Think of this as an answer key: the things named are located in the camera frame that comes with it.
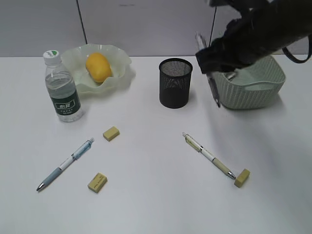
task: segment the wall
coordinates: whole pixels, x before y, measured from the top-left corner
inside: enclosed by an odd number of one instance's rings
[[[131,56],[194,55],[195,31],[210,36],[214,9],[204,0],[79,0],[87,40]]]
[[[42,56],[83,45],[76,0],[1,0],[0,56]]]
[[[209,38],[214,9],[205,0],[78,0],[89,43],[113,44],[131,56],[194,55],[195,31]],[[239,17],[219,7],[213,37]],[[0,57],[42,56],[85,44],[76,0],[2,0]],[[307,40],[291,46],[306,54]]]

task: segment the yellow eraser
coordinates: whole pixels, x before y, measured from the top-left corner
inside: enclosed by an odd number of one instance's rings
[[[250,171],[244,169],[241,174],[236,178],[234,185],[238,188],[241,188],[245,181],[248,179]]]
[[[88,188],[91,189],[93,192],[98,193],[106,182],[107,182],[107,177],[99,172],[93,178],[93,180],[88,184]]]
[[[115,137],[119,135],[119,130],[116,127],[112,127],[109,130],[107,130],[105,133],[103,133],[103,137],[107,139],[108,141],[111,141]]]

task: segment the basket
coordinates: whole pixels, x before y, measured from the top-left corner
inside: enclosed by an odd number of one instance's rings
[[[235,110],[269,105],[286,80],[283,70],[272,56],[236,72],[231,81],[224,73],[213,73],[222,105]]]

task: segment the water bottle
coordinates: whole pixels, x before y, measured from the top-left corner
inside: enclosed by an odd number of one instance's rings
[[[45,85],[61,121],[72,122],[82,117],[83,111],[73,77],[63,65],[56,50],[44,52],[43,59],[47,65]]]

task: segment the pen holder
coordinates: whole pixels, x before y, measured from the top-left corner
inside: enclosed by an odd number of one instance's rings
[[[164,60],[159,65],[159,100],[165,107],[177,109],[189,101],[193,66],[180,58]]]

